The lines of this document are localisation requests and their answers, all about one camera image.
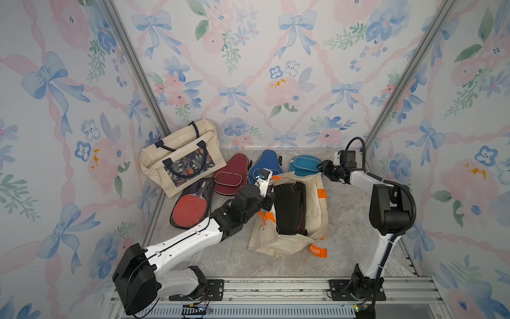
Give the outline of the maroon ping pong paddle case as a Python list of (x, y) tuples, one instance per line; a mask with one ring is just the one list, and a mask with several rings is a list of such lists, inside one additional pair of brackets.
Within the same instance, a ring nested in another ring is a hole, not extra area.
[(213, 174), (215, 193), (223, 196), (235, 196), (248, 182), (248, 158), (244, 154), (235, 154), (226, 166)]

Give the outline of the teal ping pong paddle case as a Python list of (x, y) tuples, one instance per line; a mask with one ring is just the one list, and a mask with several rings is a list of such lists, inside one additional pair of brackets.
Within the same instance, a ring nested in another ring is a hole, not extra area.
[(300, 155), (290, 160), (289, 170), (297, 177), (306, 177), (319, 173), (322, 160), (310, 155)]

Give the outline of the black case red paddle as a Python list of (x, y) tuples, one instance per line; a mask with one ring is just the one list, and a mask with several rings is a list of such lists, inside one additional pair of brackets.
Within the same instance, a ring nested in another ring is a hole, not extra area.
[(305, 226), (306, 188), (301, 182), (274, 187), (276, 226), (280, 235), (308, 235)]

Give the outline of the cream canvas bag orange handles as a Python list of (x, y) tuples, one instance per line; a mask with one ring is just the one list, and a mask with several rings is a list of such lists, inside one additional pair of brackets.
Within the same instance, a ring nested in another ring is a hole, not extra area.
[(248, 249), (273, 257), (293, 255), (324, 238), (329, 222), (327, 191), (320, 174), (273, 177), (273, 208), (260, 211)]

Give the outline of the blue ping pong paddle case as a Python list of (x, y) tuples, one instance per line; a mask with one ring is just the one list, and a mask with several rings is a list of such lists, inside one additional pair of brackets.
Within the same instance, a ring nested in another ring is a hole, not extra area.
[(248, 171), (249, 183), (255, 184), (261, 169), (272, 171), (273, 176), (282, 174), (282, 157), (278, 156), (273, 150), (264, 150), (257, 162)]

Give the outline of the cream canvas bag navy handles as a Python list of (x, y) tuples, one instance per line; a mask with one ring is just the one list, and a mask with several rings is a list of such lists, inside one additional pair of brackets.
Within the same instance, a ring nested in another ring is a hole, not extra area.
[(216, 125), (207, 119), (191, 122), (144, 148), (139, 163), (142, 172), (169, 198), (227, 164)]

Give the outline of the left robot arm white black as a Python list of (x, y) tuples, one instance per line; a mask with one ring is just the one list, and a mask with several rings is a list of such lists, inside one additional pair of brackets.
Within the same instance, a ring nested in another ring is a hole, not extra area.
[(246, 184), (195, 227), (156, 245), (136, 243), (125, 252), (112, 280), (128, 316), (136, 317), (157, 299), (182, 296), (201, 299), (208, 283), (199, 267), (174, 271), (175, 265), (195, 253), (240, 232), (258, 212), (273, 208), (274, 193), (268, 181)]

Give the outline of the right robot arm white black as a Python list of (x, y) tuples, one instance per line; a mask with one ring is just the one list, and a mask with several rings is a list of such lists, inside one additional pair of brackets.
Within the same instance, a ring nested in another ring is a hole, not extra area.
[(369, 222), (375, 236), (363, 261), (356, 264), (349, 288), (359, 295), (370, 288), (378, 291), (394, 244), (416, 221), (413, 195), (408, 186), (358, 168), (354, 151), (341, 150), (333, 161), (325, 160), (317, 169), (332, 182), (355, 186), (370, 195)]

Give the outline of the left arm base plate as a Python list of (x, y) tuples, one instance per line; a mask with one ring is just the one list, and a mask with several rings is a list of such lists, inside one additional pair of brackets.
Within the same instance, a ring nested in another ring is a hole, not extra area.
[(194, 302), (199, 301), (221, 301), (224, 294), (223, 279), (207, 279), (206, 283), (200, 283), (199, 286), (190, 295), (169, 296), (169, 301)]

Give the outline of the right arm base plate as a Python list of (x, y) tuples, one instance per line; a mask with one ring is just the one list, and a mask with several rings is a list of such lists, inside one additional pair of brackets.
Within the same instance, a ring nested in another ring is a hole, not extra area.
[(382, 288), (384, 279), (379, 280), (379, 286), (376, 285), (375, 279), (362, 280), (359, 283), (354, 283), (350, 279), (330, 279), (329, 296), (333, 301), (349, 301), (349, 302), (362, 302), (372, 301), (385, 301), (386, 294)]

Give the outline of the aluminium front rail frame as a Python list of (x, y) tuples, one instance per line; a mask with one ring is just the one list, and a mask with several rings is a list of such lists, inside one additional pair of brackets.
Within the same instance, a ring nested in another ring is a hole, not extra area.
[(377, 301), (354, 298), (346, 277), (217, 277), (191, 302), (161, 298), (135, 318), (452, 318), (430, 277), (387, 277)]

